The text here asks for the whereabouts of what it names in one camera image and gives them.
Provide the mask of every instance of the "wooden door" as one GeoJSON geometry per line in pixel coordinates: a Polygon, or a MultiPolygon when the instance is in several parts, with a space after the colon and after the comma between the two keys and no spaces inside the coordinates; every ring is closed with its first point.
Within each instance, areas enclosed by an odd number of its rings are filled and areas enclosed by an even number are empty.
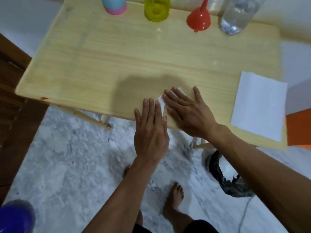
{"type": "Polygon", "coordinates": [[[48,108],[14,93],[30,60],[0,34],[0,205],[48,108]]]}

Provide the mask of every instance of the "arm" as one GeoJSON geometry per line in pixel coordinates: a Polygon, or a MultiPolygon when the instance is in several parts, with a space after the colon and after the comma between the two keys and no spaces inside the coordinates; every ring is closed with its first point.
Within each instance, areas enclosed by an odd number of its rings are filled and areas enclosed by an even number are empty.
{"type": "Polygon", "coordinates": [[[84,229],[84,233],[132,232],[150,176],[169,148],[166,117],[158,101],[143,102],[142,115],[135,109],[134,144],[137,157],[119,186],[84,229]]]}
{"type": "Polygon", "coordinates": [[[309,232],[311,180],[219,125],[196,87],[196,101],[175,87],[172,90],[177,97],[165,90],[163,99],[177,125],[189,135],[212,143],[289,232],[309,232]]]}

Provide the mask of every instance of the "stack of white paper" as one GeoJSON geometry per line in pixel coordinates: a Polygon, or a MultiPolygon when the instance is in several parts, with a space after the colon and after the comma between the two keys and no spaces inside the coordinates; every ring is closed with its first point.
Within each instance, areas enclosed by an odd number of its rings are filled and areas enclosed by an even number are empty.
{"type": "Polygon", "coordinates": [[[287,83],[242,72],[231,125],[280,142],[287,83]]]}

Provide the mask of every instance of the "forearm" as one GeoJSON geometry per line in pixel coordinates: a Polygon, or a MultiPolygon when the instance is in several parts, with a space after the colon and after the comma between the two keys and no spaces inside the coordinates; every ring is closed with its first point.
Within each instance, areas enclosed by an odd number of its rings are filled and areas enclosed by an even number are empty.
{"type": "Polygon", "coordinates": [[[145,188],[157,164],[136,158],[127,175],[83,232],[132,232],[145,188]]]}
{"type": "Polygon", "coordinates": [[[309,231],[311,180],[221,125],[207,138],[290,232],[309,231]]]}

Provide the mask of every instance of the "red funnel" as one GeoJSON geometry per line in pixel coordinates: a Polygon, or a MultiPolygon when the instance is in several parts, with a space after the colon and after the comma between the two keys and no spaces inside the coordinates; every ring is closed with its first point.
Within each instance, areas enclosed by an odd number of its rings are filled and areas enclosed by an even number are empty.
{"type": "Polygon", "coordinates": [[[207,1],[208,0],[204,0],[201,7],[195,9],[187,17],[188,26],[192,28],[196,33],[198,31],[203,31],[207,29],[211,25],[211,16],[206,9],[207,1]]]}

